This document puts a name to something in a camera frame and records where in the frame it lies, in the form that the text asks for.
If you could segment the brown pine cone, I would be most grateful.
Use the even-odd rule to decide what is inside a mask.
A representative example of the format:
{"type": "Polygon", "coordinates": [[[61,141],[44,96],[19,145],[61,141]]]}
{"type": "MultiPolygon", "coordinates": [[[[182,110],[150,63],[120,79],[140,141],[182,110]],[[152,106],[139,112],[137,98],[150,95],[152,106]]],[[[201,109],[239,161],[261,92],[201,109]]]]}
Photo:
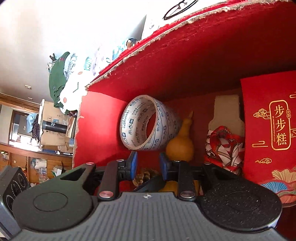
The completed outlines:
{"type": "Polygon", "coordinates": [[[154,178],[158,175],[159,175],[159,172],[154,169],[143,168],[138,174],[136,174],[132,182],[133,182],[133,185],[135,185],[135,187],[139,187],[145,182],[151,180],[151,178],[154,178]]]}

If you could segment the wooden gourd ornament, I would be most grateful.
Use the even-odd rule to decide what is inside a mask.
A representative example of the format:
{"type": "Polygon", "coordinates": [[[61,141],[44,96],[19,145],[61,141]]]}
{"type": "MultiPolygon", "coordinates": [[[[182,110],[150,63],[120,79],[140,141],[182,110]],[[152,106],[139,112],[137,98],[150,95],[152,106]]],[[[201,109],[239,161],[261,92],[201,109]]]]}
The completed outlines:
{"type": "MultiPolygon", "coordinates": [[[[193,111],[188,117],[184,118],[178,134],[172,138],[166,146],[166,157],[169,161],[186,161],[189,162],[194,156],[194,145],[190,139],[190,127],[192,124],[193,111]]],[[[199,181],[194,180],[195,189],[198,194],[200,189],[199,181]]],[[[164,188],[159,192],[173,192],[175,195],[178,193],[178,184],[176,181],[167,181],[164,188]]]]}

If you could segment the printed packing tape roll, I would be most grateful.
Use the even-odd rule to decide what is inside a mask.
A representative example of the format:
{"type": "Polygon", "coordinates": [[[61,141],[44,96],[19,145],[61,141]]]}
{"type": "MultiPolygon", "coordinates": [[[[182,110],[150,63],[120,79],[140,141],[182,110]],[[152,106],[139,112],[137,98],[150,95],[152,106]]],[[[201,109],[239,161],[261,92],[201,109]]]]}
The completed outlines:
{"type": "Polygon", "coordinates": [[[180,118],[161,101],[140,95],[123,111],[120,138],[133,151],[156,151],[166,147],[181,127],[180,118]]]}

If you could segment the red gift box gold print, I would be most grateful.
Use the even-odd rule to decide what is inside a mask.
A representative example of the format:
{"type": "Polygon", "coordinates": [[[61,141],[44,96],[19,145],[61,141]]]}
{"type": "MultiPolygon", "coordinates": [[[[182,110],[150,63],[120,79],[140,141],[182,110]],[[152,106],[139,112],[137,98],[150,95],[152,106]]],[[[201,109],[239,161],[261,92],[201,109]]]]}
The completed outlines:
{"type": "Polygon", "coordinates": [[[295,205],[295,71],[241,80],[245,154],[243,175],[295,205]]]}

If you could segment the large red cardboard box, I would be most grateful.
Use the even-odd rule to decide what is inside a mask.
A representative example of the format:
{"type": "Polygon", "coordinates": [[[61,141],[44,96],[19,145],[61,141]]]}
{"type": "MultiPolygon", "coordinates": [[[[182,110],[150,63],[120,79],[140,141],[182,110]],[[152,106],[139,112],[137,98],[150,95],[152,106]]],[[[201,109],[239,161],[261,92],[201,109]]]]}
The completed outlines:
{"type": "MultiPolygon", "coordinates": [[[[179,116],[194,111],[195,161],[201,163],[214,94],[238,90],[243,77],[295,69],[295,3],[230,1],[161,28],[94,80],[78,111],[74,166],[128,156],[119,132],[127,104],[141,94],[179,116]]],[[[105,203],[66,240],[284,240],[276,230],[241,234],[208,221],[197,206],[167,194],[125,193],[105,203]]]]}

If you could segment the brown cardboard box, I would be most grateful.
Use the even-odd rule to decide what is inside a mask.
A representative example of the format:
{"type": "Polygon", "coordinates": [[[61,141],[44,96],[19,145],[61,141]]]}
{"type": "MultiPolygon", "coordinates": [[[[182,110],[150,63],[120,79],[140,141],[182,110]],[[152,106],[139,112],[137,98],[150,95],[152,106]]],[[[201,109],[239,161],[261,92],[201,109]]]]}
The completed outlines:
{"type": "Polygon", "coordinates": [[[43,129],[43,122],[48,122],[49,128],[56,128],[58,125],[68,125],[69,117],[64,115],[60,109],[54,107],[53,102],[42,100],[39,110],[40,124],[40,144],[43,148],[56,147],[63,153],[73,153],[73,147],[70,145],[70,138],[65,133],[54,132],[43,129]]]}

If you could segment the green folded garment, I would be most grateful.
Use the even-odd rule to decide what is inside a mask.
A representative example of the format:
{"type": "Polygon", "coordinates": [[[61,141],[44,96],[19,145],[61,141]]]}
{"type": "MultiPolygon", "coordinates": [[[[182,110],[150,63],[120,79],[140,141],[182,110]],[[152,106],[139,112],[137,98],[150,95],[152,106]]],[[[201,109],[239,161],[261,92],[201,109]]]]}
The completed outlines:
{"type": "Polygon", "coordinates": [[[60,94],[66,85],[66,77],[64,74],[65,60],[70,55],[65,52],[61,57],[53,62],[49,74],[49,92],[50,97],[53,99],[55,108],[62,108],[63,104],[60,100],[60,94]]]}

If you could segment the black frame eyeglasses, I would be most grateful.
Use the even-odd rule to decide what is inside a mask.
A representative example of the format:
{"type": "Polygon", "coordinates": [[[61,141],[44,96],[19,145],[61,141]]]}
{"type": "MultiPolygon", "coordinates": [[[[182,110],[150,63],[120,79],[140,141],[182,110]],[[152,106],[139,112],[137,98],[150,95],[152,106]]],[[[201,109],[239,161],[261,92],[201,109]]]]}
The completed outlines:
{"type": "Polygon", "coordinates": [[[198,0],[182,0],[171,7],[163,16],[163,20],[171,19],[195,5],[198,0]]]}

